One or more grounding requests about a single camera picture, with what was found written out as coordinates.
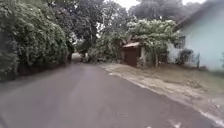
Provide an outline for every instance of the asphalt road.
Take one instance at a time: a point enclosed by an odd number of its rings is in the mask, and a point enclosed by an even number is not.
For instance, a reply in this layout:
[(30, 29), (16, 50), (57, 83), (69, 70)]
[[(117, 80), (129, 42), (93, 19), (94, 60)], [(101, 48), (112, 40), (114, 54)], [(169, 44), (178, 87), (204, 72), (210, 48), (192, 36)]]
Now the asphalt road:
[(215, 128), (193, 109), (93, 65), (21, 83), (0, 96), (2, 128)]

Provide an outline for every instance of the window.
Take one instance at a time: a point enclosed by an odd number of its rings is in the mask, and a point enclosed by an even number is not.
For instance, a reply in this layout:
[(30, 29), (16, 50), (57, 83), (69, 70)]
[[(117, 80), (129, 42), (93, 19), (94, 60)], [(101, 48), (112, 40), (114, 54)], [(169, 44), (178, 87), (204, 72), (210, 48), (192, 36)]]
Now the window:
[(180, 39), (176, 42), (176, 44), (174, 44), (174, 47), (178, 49), (183, 49), (185, 47), (185, 40), (186, 40), (185, 36), (180, 37)]

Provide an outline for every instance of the foliage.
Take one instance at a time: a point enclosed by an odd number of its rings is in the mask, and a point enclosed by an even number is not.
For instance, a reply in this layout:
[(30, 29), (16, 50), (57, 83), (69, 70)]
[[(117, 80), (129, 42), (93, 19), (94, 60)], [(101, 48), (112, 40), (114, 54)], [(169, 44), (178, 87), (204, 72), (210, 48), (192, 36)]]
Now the foliage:
[(192, 10), (188, 10), (186, 6), (182, 4), (182, 0), (139, 0), (140, 4), (131, 7), (130, 12), (139, 19), (148, 20), (174, 20), (180, 21), (184, 17), (188, 17), (194, 12), (196, 7), (190, 7)]
[(103, 0), (47, 0), (50, 7), (61, 8), (70, 16), (71, 30), (79, 39), (84, 39), (83, 53), (86, 53), (97, 39), (97, 23), (102, 23)]
[(124, 35), (111, 33), (103, 35), (97, 43), (89, 50), (89, 61), (108, 62), (121, 60), (121, 48)]
[(184, 65), (193, 54), (193, 51), (190, 49), (183, 49), (179, 52), (178, 58), (176, 60), (176, 64)]
[(129, 23), (128, 33), (132, 40), (141, 42), (148, 53), (148, 62), (158, 66), (167, 61), (167, 43), (173, 43), (178, 34), (173, 32), (174, 21), (139, 20)]
[(1, 29), (9, 33), (18, 56), (18, 72), (26, 74), (52, 68), (67, 61), (68, 47), (63, 30), (46, 19), (33, 5), (1, 2)]
[(103, 34), (127, 31), (127, 23), (130, 22), (133, 17), (128, 14), (125, 8), (114, 1), (104, 2), (102, 8)]
[(0, 81), (12, 79), (16, 75), (18, 56), (15, 52), (15, 44), (6, 32), (0, 32)]

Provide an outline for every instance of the bush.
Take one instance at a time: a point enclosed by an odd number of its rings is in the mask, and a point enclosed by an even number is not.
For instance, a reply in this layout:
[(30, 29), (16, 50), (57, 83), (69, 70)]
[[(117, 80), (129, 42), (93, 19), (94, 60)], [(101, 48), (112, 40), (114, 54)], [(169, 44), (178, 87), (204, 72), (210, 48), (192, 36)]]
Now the bush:
[(193, 54), (193, 51), (190, 49), (184, 49), (179, 52), (178, 58), (176, 59), (176, 64), (184, 65)]
[(16, 75), (18, 56), (15, 52), (16, 42), (3, 31), (0, 32), (0, 81), (13, 79)]
[(5, 51), (10, 52), (9, 55), (16, 53), (15, 56), (18, 57), (18, 61), (9, 59), (12, 65), (18, 63), (15, 74), (17, 70), (23, 75), (66, 63), (68, 47), (65, 33), (58, 25), (49, 21), (41, 9), (13, 0), (4, 1), (0, 2), (0, 18), (1, 29), (15, 40), (8, 48), (15, 50)]
[(114, 62), (121, 60), (123, 35), (112, 33), (102, 35), (88, 51), (91, 62)]

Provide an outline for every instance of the grass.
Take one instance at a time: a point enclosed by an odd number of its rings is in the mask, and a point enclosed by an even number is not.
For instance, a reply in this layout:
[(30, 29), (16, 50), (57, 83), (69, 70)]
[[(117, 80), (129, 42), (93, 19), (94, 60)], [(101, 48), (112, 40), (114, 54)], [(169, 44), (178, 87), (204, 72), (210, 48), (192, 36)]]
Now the grass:
[(149, 77), (158, 78), (168, 83), (224, 92), (224, 78), (205, 71), (166, 65), (159, 68), (149, 68), (143, 72)]

